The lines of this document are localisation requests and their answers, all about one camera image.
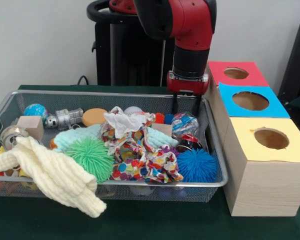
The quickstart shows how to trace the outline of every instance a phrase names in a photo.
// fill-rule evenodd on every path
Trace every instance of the blue square panel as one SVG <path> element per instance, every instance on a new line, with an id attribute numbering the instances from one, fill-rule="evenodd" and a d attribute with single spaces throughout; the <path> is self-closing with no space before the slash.
<path id="1" fill-rule="evenodd" d="M 268 86 L 219 84 L 222 101 L 230 117 L 290 118 Z"/>

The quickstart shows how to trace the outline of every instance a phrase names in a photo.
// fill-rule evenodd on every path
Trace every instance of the colorful polka dot fabric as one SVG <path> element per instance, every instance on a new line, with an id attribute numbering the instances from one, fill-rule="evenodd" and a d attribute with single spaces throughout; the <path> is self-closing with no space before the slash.
<path id="1" fill-rule="evenodd" d="M 148 143 L 148 129 L 152 118 L 139 131 L 127 132 L 121 139 L 115 138 L 115 130 L 105 123 L 101 138 L 114 154 L 115 164 L 110 179 L 168 183 L 181 181 L 177 158 L 172 152 L 163 152 Z"/>

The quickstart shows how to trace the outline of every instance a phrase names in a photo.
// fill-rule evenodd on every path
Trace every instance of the electrical cord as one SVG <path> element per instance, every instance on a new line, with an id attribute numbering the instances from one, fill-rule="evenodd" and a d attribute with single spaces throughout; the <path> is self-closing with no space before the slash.
<path id="1" fill-rule="evenodd" d="M 85 83 L 86 83 L 87 85 L 89 85 L 88 78 L 87 78 L 85 75 L 82 75 L 82 76 L 79 78 L 77 85 L 80 85 L 82 79 L 84 79 L 84 80 L 85 80 Z"/>

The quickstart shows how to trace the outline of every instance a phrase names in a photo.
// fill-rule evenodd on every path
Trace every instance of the red box lid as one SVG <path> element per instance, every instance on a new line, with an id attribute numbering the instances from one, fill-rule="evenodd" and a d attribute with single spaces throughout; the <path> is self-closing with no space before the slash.
<path id="1" fill-rule="evenodd" d="M 209 61 L 208 66 L 216 86 L 268 87 L 269 84 L 253 61 Z"/>

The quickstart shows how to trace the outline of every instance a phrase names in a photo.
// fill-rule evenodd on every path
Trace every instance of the silver toy robot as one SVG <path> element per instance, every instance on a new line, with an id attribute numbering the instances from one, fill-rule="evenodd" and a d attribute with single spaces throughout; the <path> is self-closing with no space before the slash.
<path id="1" fill-rule="evenodd" d="M 71 110 L 62 109 L 55 111 L 55 115 L 50 115 L 45 121 L 45 125 L 54 129 L 58 127 L 59 130 L 72 129 L 72 125 L 82 123 L 82 116 L 84 111 L 81 108 Z"/>

